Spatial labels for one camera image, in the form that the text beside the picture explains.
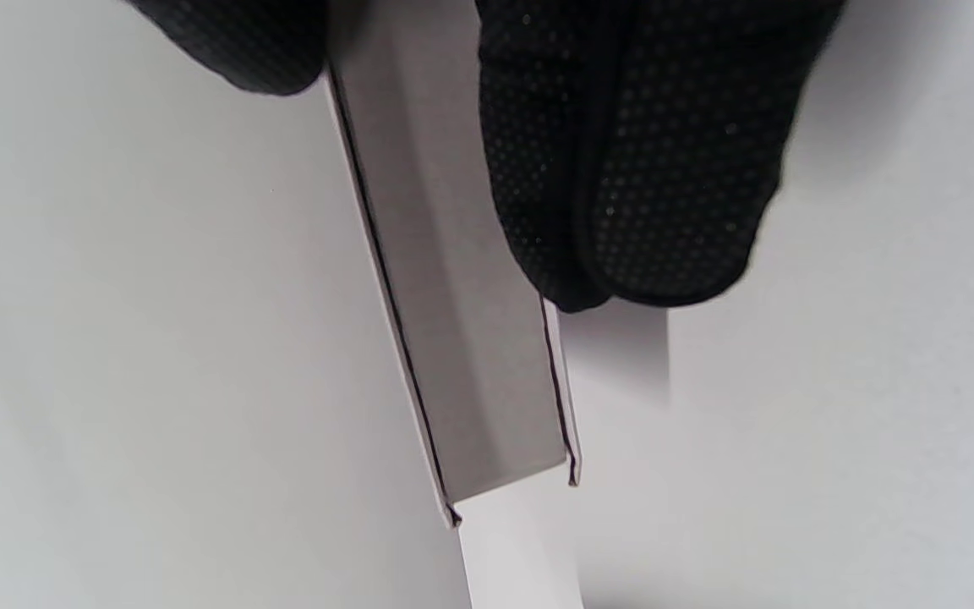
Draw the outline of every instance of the gloved hand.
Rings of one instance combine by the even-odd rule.
[[[479,0],[492,192],[536,288],[580,311],[734,285],[843,4]]]
[[[326,0],[129,0],[239,89],[290,96],[326,64]]]

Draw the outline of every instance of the dotted grip texture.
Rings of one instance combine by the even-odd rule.
[[[745,273],[844,0],[479,0],[480,122],[511,251],[565,312]]]

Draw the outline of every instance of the black glove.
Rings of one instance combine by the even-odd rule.
[[[495,207],[563,311],[692,305],[747,267],[844,0],[479,0]]]
[[[290,96],[326,62],[326,0],[129,0],[239,89]]]

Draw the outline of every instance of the white background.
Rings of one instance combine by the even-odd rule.
[[[569,324],[583,489],[467,509],[474,605],[519,554],[529,608],[974,606],[974,0],[849,4],[746,280],[669,364]]]
[[[330,120],[0,0],[0,608],[467,602]],[[851,1],[796,135],[670,388],[573,338],[584,487],[465,509],[478,609],[974,606],[974,0]]]
[[[325,84],[0,0],[0,609],[468,606]]]

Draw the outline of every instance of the white surface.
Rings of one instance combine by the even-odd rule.
[[[550,506],[587,609],[974,606],[974,0],[854,0],[788,173],[669,394],[569,346],[583,489],[492,525]]]
[[[468,605],[325,84],[0,0],[0,609]]]

